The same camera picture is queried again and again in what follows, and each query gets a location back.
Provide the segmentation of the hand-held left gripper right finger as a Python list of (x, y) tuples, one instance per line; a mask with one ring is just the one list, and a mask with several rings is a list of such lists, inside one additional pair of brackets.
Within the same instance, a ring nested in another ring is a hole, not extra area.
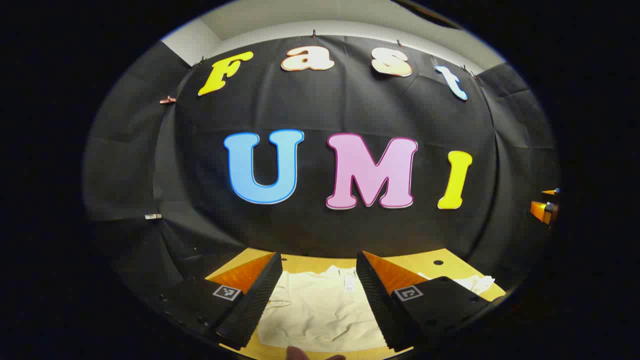
[(448, 276), (425, 279), (368, 251), (356, 256), (356, 273), (387, 347), (397, 352), (435, 349), (492, 307)]

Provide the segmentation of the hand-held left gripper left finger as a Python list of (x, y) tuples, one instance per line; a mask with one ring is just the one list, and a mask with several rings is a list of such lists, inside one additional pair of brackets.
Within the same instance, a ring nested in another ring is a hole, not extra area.
[(182, 263), (182, 278), (150, 296), (165, 321), (208, 346), (246, 347), (282, 274), (282, 256), (268, 251), (228, 269), (236, 251), (195, 255)]

